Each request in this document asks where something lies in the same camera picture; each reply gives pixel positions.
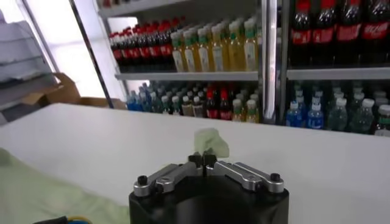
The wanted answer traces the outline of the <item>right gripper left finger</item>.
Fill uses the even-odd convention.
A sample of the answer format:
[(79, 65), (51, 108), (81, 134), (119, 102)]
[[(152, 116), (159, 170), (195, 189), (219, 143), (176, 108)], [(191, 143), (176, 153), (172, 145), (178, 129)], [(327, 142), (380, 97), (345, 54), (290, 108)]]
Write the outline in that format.
[(202, 156), (194, 153), (185, 164), (168, 164), (150, 176), (139, 176), (133, 184), (133, 193), (137, 197), (148, 197), (172, 192), (183, 179), (202, 175), (202, 172)]

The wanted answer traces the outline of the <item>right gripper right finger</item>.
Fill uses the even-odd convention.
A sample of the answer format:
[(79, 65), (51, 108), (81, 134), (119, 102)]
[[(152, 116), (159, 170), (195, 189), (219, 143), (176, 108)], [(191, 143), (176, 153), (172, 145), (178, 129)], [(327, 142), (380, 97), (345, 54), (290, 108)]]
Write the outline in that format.
[(215, 155), (204, 153), (203, 164), (209, 176), (227, 177), (247, 191), (256, 192), (265, 187), (270, 193), (279, 194), (285, 189), (278, 173), (264, 173), (241, 162), (228, 163), (217, 160)]

